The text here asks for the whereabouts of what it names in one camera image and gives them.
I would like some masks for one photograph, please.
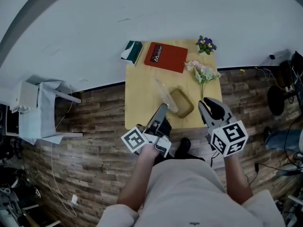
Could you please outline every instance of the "pink flower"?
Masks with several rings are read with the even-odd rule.
[[[199,66],[199,65],[201,65],[200,62],[198,62],[198,61],[191,61],[191,62],[193,63],[194,66]]]
[[[205,65],[202,65],[202,64],[199,64],[199,65],[197,66],[197,68],[198,68],[201,72],[204,72],[204,71],[207,69],[207,67],[206,67]]]
[[[190,61],[189,63],[186,63],[186,62],[185,62],[184,65],[186,65],[186,69],[187,69],[188,71],[193,71],[194,68],[195,68],[191,61]]]

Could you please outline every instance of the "green leaf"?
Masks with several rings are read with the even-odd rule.
[[[206,78],[206,80],[210,81],[212,79],[212,75],[213,75],[212,72],[210,70],[207,70],[205,72],[205,78]]]
[[[198,71],[195,71],[195,78],[196,78],[197,82],[200,84],[202,81],[202,77]]]

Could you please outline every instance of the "blue jeans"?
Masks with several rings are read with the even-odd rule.
[[[299,140],[302,130],[290,130],[287,136],[286,150],[301,153],[299,149]],[[286,131],[277,131],[271,133],[265,140],[266,149],[284,150]]]

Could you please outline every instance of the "human arm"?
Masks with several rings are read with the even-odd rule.
[[[158,154],[159,151],[153,144],[143,147],[131,177],[119,194],[117,204],[126,205],[134,211],[139,210],[145,200],[153,163]]]
[[[227,194],[238,204],[243,204],[253,194],[236,154],[224,158]]]

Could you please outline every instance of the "electrical outlet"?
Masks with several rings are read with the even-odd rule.
[[[293,91],[293,85],[290,85],[289,87],[285,87],[286,92]]]
[[[71,202],[72,202],[75,206],[78,206],[77,200],[78,200],[78,196],[74,194],[74,195],[72,196],[72,198],[71,198]]]

